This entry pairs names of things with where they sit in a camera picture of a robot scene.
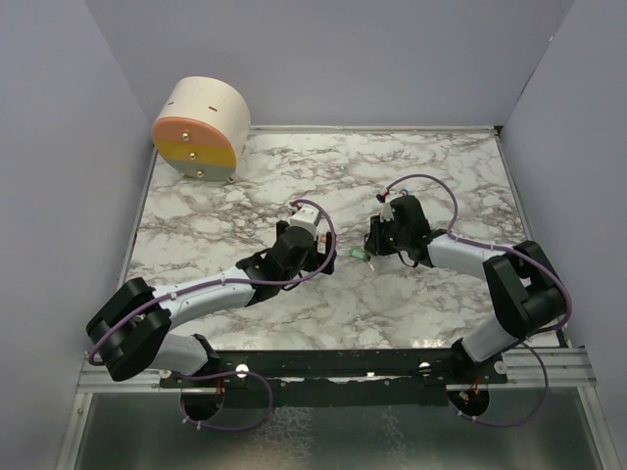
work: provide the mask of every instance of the orange stripe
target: orange stripe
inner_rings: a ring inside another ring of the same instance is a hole
[[[189,135],[184,141],[183,133]],[[232,148],[230,142],[215,127],[189,117],[162,117],[157,119],[152,128],[153,141],[171,141],[186,144],[211,145]]]

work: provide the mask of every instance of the cylindrical object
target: cylindrical object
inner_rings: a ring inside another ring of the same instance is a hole
[[[205,76],[188,76],[174,87],[152,137],[161,156],[181,173],[224,181],[237,167],[251,115],[232,86]]]

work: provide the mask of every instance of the screw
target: screw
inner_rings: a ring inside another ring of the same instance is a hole
[[[497,374],[504,375],[507,372],[507,366],[502,360],[497,360],[494,363],[494,370],[497,372]]]

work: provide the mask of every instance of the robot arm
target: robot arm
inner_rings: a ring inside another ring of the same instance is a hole
[[[335,252],[327,234],[325,252],[317,251],[320,212],[301,208],[289,222],[276,225],[274,245],[241,259],[223,273],[200,281],[150,287],[143,278],[125,282],[87,324],[87,334],[97,344],[136,308],[150,307],[102,344],[99,353],[115,381],[126,380],[146,368],[193,374],[217,361],[209,342],[200,335],[181,337],[169,333],[188,321],[226,308],[252,306],[276,296],[302,270],[332,274]]]
[[[487,281],[495,317],[453,346],[468,367],[525,340],[565,313],[561,292],[540,269],[514,254],[469,246],[445,230],[431,230],[414,196],[384,203],[381,215],[370,218],[364,247],[376,256],[407,252],[414,267],[443,267]],[[526,241],[513,249],[555,274],[537,243]]]

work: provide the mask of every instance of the glass panel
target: glass panel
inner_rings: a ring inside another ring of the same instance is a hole
[[[484,417],[521,417],[538,397],[493,392]],[[225,410],[216,418],[241,424],[256,413]],[[77,468],[601,469],[576,390],[552,391],[540,418],[505,430],[468,423],[451,408],[416,405],[277,408],[263,427],[237,434],[197,431],[181,420],[178,396],[95,396]]]

